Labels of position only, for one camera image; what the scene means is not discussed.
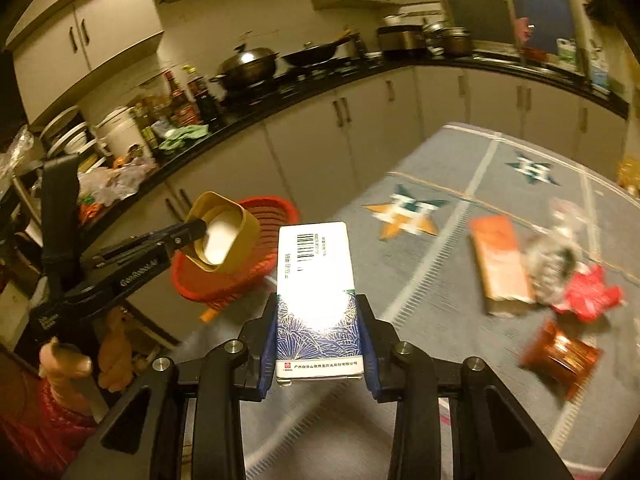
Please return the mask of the person left hand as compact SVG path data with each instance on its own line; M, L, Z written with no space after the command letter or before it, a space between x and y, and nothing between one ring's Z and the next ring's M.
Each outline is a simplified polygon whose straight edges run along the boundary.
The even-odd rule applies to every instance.
M114 308L106 316L106 334L96 362L70 344L52 338L39 352L39 374L50 384L53 399L66 410L100 422L108 412L101 389L124 390L134 379L132 348L126 336L126 314Z

